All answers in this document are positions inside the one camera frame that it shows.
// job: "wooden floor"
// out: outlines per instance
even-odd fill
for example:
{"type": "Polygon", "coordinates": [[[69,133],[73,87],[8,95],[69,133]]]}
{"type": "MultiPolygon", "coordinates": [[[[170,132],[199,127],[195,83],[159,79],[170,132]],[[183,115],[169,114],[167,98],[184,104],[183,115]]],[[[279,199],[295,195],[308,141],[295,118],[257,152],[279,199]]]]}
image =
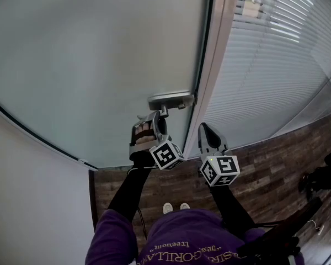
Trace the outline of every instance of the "wooden floor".
{"type": "MultiPolygon", "coordinates": [[[[306,204],[297,190],[300,176],[324,164],[331,152],[331,116],[272,140],[234,150],[241,175],[231,190],[255,222],[285,219],[306,204]]],[[[205,208],[218,213],[205,180],[197,175],[201,162],[186,162],[171,171],[154,170],[143,189],[140,209],[149,231],[163,215],[162,206],[170,202],[174,208],[187,202],[192,208],[205,208]]],[[[97,212],[100,217],[123,182],[125,171],[98,171],[95,174],[97,212]]],[[[318,194],[323,206],[314,216],[318,225],[325,225],[320,236],[312,222],[298,233],[300,246],[308,265],[320,265],[331,254],[331,196],[318,194]]],[[[134,231],[139,250],[145,244],[138,213],[134,231]]]]}

